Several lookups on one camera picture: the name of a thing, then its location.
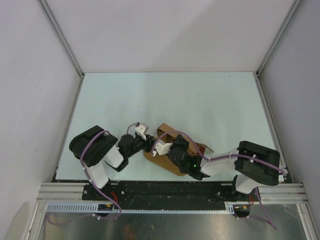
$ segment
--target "light blue table surface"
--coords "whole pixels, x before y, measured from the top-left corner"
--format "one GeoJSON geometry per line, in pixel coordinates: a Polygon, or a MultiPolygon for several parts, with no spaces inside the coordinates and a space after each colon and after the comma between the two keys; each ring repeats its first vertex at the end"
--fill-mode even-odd
{"type": "MultiPolygon", "coordinates": [[[[215,154],[250,141],[274,149],[252,72],[87,73],[56,174],[57,180],[86,180],[70,141],[99,125],[120,138],[128,125],[144,122],[148,133],[166,123],[189,134],[215,154]]],[[[146,160],[142,152],[121,172],[109,168],[112,180],[194,181],[146,160]]],[[[235,171],[204,181],[230,181],[235,171]]]]}

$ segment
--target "cardboard piece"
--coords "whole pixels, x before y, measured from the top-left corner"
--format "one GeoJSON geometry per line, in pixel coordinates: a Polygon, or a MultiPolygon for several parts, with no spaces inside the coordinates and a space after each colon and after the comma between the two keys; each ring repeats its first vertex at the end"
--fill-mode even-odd
{"type": "MultiPolygon", "coordinates": [[[[156,134],[158,137],[160,137],[162,134],[167,133],[167,132],[171,132],[171,131],[175,131],[175,129],[170,127],[169,125],[163,123],[156,130],[156,134]]],[[[161,140],[164,141],[165,143],[167,143],[167,142],[175,139],[178,135],[179,135],[179,133],[177,133],[177,132],[169,133],[169,134],[165,135],[164,137],[162,137],[161,140]]],[[[182,135],[182,136],[185,140],[187,140],[189,142],[189,148],[187,149],[187,152],[190,155],[198,155],[198,152],[197,152],[195,146],[190,142],[190,140],[186,136],[184,136],[184,135],[182,135]]],[[[209,148],[205,144],[198,143],[198,142],[196,142],[195,144],[199,147],[200,152],[202,154],[204,154],[206,149],[210,150],[211,152],[214,152],[211,148],[209,148]]],[[[171,173],[173,173],[177,176],[186,175],[185,173],[181,173],[179,171],[179,168],[172,161],[170,161],[166,155],[158,155],[157,154],[156,156],[152,156],[150,152],[144,152],[143,155],[150,162],[158,165],[159,167],[162,167],[162,168],[170,171],[171,173]]]]}

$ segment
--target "white panel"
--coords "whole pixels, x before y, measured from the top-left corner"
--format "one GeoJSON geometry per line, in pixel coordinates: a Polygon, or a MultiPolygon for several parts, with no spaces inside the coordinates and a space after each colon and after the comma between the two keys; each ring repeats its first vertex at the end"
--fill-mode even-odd
{"type": "Polygon", "coordinates": [[[0,53],[0,239],[19,240],[55,163],[79,76],[35,0],[1,1],[0,53]]]}
{"type": "MultiPolygon", "coordinates": [[[[148,133],[153,136],[157,127],[167,123],[212,147],[215,154],[230,151],[244,140],[274,148],[252,72],[87,73],[56,179],[87,179],[69,150],[75,136],[99,125],[120,139],[135,122],[149,125],[148,133]]],[[[231,181],[234,176],[235,171],[223,172],[203,180],[231,181]]],[[[142,151],[132,156],[121,172],[108,166],[108,177],[194,181],[146,160],[142,151]]]]}
{"type": "Polygon", "coordinates": [[[48,0],[84,72],[255,71],[293,0],[48,0]]]}
{"type": "Polygon", "coordinates": [[[288,165],[320,225],[320,1],[305,1],[262,75],[288,165]]]}

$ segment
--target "white wall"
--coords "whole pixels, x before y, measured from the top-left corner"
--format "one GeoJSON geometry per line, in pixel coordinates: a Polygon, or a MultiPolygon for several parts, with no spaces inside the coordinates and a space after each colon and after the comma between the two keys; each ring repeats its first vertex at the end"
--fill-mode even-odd
{"type": "Polygon", "coordinates": [[[293,0],[48,0],[85,72],[256,71],[293,0]]]}
{"type": "Polygon", "coordinates": [[[294,177],[320,226],[320,1],[307,0],[262,80],[294,177]]]}
{"type": "Polygon", "coordinates": [[[18,240],[79,82],[36,0],[1,1],[0,76],[0,239],[18,240]]]}

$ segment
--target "red wire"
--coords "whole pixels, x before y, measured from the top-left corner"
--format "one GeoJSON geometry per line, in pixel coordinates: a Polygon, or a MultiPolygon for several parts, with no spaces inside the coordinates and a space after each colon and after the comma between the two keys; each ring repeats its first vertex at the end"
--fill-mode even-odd
{"type": "Polygon", "coordinates": [[[255,200],[252,196],[249,196],[249,200],[250,200],[250,202],[252,202],[252,203],[250,203],[250,206],[252,206],[255,203],[255,200]]]}
{"type": "Polygon", "coordinates": [[[118,202],[118,197],[116,195],[116,193],[114,191],[111,192],[112,196],[113,196],[113,200],[115,200],[115,202],[118,202]]]}

